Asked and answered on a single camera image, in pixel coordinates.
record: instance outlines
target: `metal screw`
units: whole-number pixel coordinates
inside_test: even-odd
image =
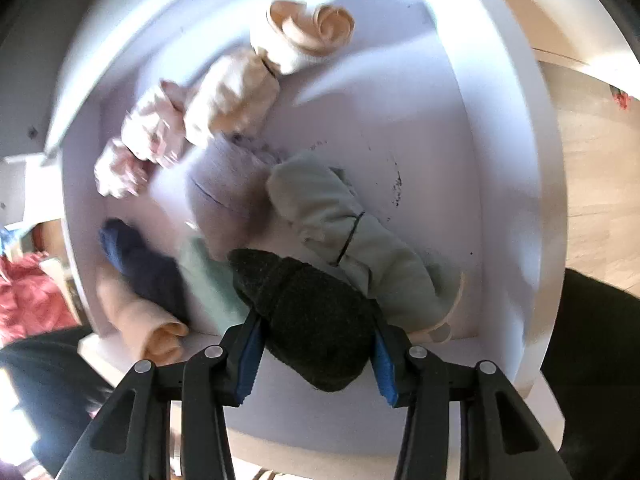
[[[224,352],[222,346],[212,345],[204,351],[204,355],[209,359],[215,359],[216,357],[220,357]]]
[[[480,363],[480,371],[484,372],[487,375],[495,374],[498,368],[491,361],[482,361]]]
[[[409,355],[411,357],[415,357],[416,359],[424,359],[425,357],[427,357],[427,349],[423,346],[412,346],[411,348],[409,348]]]
[[[147,361],[146,359],[142,361],[138,361],[136,365],[133,367],[133,369],[137,371],[139,374],[145,374],[149,370],[151,370],[151,361]]]

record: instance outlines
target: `wooden floor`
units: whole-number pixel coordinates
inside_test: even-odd
[[[640,296],[640,102],[541,64],[558,112],[569,198],[567,267]]]

